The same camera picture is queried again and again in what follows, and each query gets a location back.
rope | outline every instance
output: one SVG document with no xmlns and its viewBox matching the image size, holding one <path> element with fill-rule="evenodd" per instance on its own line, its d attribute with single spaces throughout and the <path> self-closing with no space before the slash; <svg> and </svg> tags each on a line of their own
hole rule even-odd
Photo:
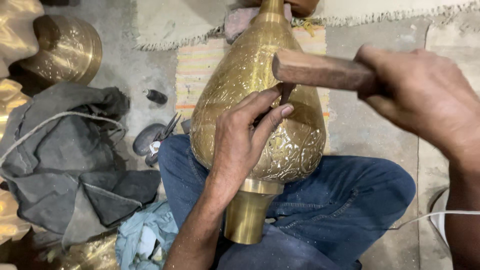
<svg viewBox="0 0 480 270">
<path fill-rule="evenodd" d="M 82 116 L 82 117 L 86 117 L 86 118 L 91 118 L 91 119 L 95 119 L 95 120 L 104 120 L 104 121 L 107 121 L 107 122 L 110 122 L 110 123 L 114 123 L 117 127 L 119 127 L 119 129 L 122 130 L 123 132 L 123 136 L 125 136 L 125 133 L 126 133 L 126 129 L 123 127 L 123 125 L 115 120 L 112 120 L 112 119 L 108 119 L 108 118 L 105 118 L 105 117 L 100 117 L 100 116 L 94 116 L 94 115 L 90 115 L 90 114 L 86 114 L 86 113 L 81 113 L 81 112 L 75 112 L 75 111 L 65 111 L 65 112 L 61 112 L 61 113 L 58 113 L 50 118 L 48 118 L 47 120 L 43 121 L 42 123 L 40 123 L 38 126 L 36 126 L 34 129 L 32 129 L 31 131 L 29 131 L 27 134 L 25 134 L 23 137 L 21 137 L 18 141 L 16 141 L 12 146 L 10 146 L 10 148 L 7 149 L 7 151 L 5 152 L 5 154 L 3 154 L 3 156 L 1 157 L 0 159 L 0 168 L 2 167 L 3 163 L 5 162 L 5 160 L 7 159 L 7 156 L 8 154 L 10 154 L 15 148 L 17 148 L 17 146 L 19 146 L 21 143 L 23 143 L 24 141 L 26 141 L 30 136 L 32 136 L 35 132 L 37 132 L 40 128 L 44 127 L 46 124 L 48 124 L 49 122 L 55 120 L 55 119 L 58 119 L 58 118 L 61 118 L 61 117 L 64 117 L 64 116 L 68 116 L 68 115 L 77 115 L 77 116 Z"/>
</svg>

brass object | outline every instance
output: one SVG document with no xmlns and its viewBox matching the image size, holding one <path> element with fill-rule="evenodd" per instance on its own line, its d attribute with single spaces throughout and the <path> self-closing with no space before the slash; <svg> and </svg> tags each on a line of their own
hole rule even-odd
<svg viewBox="0 0 480 270">
<path fill-rule="evenodd" d="M 49 86 L 70 81 L 89 84 L 102 61 L 102 43 L 87 22 L 60 15 L 45 15 L 34 21 L 39 52 L 19 62 Z"/>
<path fill-rule="evenodd" d="M 29 96 L 20 92 L 22 85 L 9 79 L 0 79 L 0 139 L 7 126 L 8 115 L 13 108 L 25 104 Z"/>
<path fill-rule="evenodd" d="M 38 52 L 32 22 L 44 13 L 38 0 L 0 1 L 0 78 L 11 63 Z"/>
<path fill-rule="evenodd" d="M 216 118 L 249 93 L 279 82 L 271 68 L 278 49 L 301 51 L 285 19 L 283 0 L 264 0 L 250 25 L 218 65 L 192 115 L 192 150 L 208 169 L 213 162 Z M 322 157 L 326 134 L 317 91 L 297 86 L 288 101 L 295 107 L 293 113 L 272 133 L 260 161 L 227 207 L 224 234 L 233 242 L 260 242 L 271 201 L 283 192 L 285 183 L 312 173 Z"/>
<path fill-rule="evenodd" d="M 115 241 L 117 235 L 105 236 L 101 234 L 96 239 L 85 244 L 74 245 L 68 254 L 61 259 L 60 270 L 119 270 L 120 266 L 115 257 Z"/>
</svg>

brass bowl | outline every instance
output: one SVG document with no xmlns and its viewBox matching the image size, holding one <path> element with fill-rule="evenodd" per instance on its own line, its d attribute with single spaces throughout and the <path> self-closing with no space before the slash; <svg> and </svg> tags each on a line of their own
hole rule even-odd
<svg viewBox="0 0 480 270">
<path fill-rule="evenodd" d="M 51 86 L 70 81 L 89 84 L 102 62 L 102 43 L 87 22 L 60 15 L 45 15 L 34 21 L 40 50 L 21 60 L 20 66 Z"/>
</svg>

concrete floor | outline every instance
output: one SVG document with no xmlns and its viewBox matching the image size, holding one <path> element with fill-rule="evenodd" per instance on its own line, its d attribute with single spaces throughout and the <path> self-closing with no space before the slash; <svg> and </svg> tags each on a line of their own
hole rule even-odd
<svg viewBox="0 0 480 270">
<path fill-rule="evenodd" d="M 65 0 L 60 6 L 46 7 L 47 14 L 75 16 L 91 23 L 103 44 L 102 65 L 90 86 L 117 86 L 131 98 L 130 112 L 123 122 L 128 128 L 121 152 L 132 169 L 146 169 L 133 154 L 134 137 L 150 123 L 168 123 L 174 114 L 176 51 L 144 52 L 135 45 L 131 0 Z M 431 21 L 424 18 L 399 22 L 381 22 L 356 27 L 326 29 L 327 54 L 353 58 L 358 47 L 371 43 L 381 48 L 412 50 L 423 48 Z M 141 95 L 142 89 L 157 89 L 169 101 L 159 106 Z M 330 92 L 329 124 L 332 154 L 380 157 L 393 160 L 417 179 L 418 138 L 382 119 L 355 93 Z M 417 216 L 415 198 L 405 222 Z M 418 225 L 387 232 L 360 259 L 364 269 L 420 268 Z"/>
</svg>

gray cloth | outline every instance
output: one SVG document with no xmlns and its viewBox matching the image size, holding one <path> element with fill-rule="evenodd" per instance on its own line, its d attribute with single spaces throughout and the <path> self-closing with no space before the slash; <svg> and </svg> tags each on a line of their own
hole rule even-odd
<svg viewBox="0 0 480 270">
<path fill-rule="evenodd" d="M 145 228 L 155 237 L 144 239 Z M 156 202 L 147 209 L 135 213 L 119 227 L 117 241 L 115 242 L 115 254 L 121 270 L 160 270 L 163 268 L 166 252 L 170 249 L 179 230 L 173 219 L 168 202 Z M 158 240 L 163 252 L 160 258 L 148 259 L 154 252 L 153 244 Z"/>
<path fill-rule="evenodd" d="M 220 258 L 219 270 L 340 270 L 327 256 L 299 239 L 265 223 L 262 241 L 233 244 Z"/>
<path fill-rule="evenodd" d="M 121 116 L 128 98 L 116 87 L 60 83 L 10 113 L 0 155 L 44 120 L 65 111 Z M 155 198 L 158 171 L 121 171 L 98 125 L 66 116 L 40 128 L 10 153 L 1 175 L 18 216 L 62 237 L 64 247 L 115 227 Z"/>
</svg>

